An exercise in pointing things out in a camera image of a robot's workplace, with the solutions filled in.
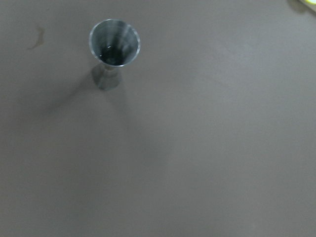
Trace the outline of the steel measuring jigger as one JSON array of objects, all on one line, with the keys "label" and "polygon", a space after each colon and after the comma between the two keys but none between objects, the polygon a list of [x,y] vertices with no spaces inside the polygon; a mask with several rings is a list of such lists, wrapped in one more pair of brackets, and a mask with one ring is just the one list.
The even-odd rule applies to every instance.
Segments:
[{"label": "steel measuring jigger", "polygon": [[101,90],[111,90],[120,84],[120,68],[133,62],[141,48],[137,31],[119,19],[97,23],[89,33],[88,44],[91,54],[99,62],[91,74]]}]

